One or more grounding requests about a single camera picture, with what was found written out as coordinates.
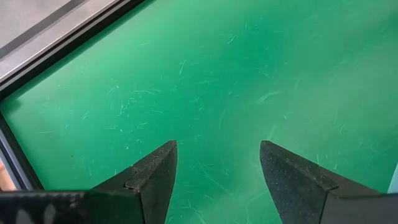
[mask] green mat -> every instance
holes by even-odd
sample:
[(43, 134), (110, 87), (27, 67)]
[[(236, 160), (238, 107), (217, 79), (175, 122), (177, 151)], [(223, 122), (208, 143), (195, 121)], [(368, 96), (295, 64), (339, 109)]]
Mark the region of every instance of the green mat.
[(398, 1), (147, 2), (1, 110), (46, 189), (88, 189), (169, 139), (168, 223), (280, 223), (268, 139), (385, 192), (398, 161)]

